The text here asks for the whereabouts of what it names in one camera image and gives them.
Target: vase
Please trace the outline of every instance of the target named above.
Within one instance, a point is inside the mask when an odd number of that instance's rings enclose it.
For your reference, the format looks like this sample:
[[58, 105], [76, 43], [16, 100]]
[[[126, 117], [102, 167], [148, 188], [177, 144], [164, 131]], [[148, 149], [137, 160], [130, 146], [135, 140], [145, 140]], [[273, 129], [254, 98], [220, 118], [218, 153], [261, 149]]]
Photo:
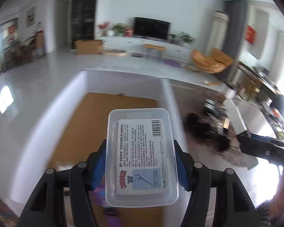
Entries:
[[133, 29], [131, 29], [131, 28], [126, 28], [126, 29], [125, 29], [125, 36], [126, 36], [126, 37], [132, 37], [132, 36], [133, 36]]
[[108, 32], [107, 32], [107, 36], [108, 37], [113, 37], [115, 35], [115, 32], [113, 31], [113, 30], [109, 30]]

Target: window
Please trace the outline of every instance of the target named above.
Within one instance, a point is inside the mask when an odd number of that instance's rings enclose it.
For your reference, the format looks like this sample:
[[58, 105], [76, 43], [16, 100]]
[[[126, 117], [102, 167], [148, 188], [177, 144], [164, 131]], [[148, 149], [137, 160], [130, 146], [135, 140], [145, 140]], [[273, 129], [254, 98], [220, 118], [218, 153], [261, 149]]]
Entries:
[[13, 101], [10, 89], [4, 86], [0, 91], [0, 112], [3, 114]]

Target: metal screw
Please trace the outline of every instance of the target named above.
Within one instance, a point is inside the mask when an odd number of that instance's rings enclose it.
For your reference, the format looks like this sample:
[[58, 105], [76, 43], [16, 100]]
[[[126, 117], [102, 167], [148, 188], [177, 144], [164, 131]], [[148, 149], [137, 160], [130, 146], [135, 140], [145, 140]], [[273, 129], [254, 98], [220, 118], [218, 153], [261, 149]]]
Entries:
[[233, 174], [234, 174], [234, 170], [231, 169], [231, 168], [227, 168], [227, 169], [226, 169], [226, 172], [227, 172], [228, 174], [230, 174], [230, 175], [233, 175]]
[[47, 170], [46, 170], [46, 174], [53, 174], [54, 173], [54, 169], [53, 168], [48, 168]]
[[79, 168], [84, 168], [84, 167], [86, 167], [86, 163], [85, 163], [84, 161], [82, 161], [82, 162], [80, 162], [80, 163], [78, 164], [78, 167], [79, 167]]
[[196, 162], [196, 163], [194, 163], [194, 166], [196, 167], [196, 168], [202, 168], [202, 163], [200, 163], [200, 162]]

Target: cabinet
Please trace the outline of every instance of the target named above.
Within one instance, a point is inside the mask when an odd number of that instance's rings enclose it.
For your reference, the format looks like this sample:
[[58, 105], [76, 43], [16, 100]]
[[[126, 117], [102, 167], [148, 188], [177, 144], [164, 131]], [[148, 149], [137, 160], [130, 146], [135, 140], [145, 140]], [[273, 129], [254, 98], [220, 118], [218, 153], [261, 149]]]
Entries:
[[[144, 48], [144, 44], [163, 46], [166, 48], [166, 51], [164, 51], [162, 54], [163, 58], [173, 59], [185, 63], [190, 62], [191, 50], [183, 48], [179, 45], [133, 37], [98, 37], [97, 39], [103, 40], [105, 49], [125, 49], [130, 53], [135, 52], [146, 54], [148, 49]], [[157, 51], [152, 50], [151, 55], [157, 55]]]
[[72, 0], [70, 16], [70, 45], [77, 40], [93, 40], [96, 0]]

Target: wooden bench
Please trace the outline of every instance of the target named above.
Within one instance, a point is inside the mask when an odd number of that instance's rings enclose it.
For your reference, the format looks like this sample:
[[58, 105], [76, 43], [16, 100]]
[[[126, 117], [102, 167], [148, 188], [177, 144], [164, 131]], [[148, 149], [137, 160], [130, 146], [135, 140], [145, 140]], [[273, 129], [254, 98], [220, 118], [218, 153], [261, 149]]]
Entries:
[[162, 51], [166, 51], [166, 48], [163, 46], [153, 45], [153, 44], [144, 44], [144, 48], [148, 48], [148, 57], [150, 56], [151, 50], [158, 50], [158, 59], [162, 58]]

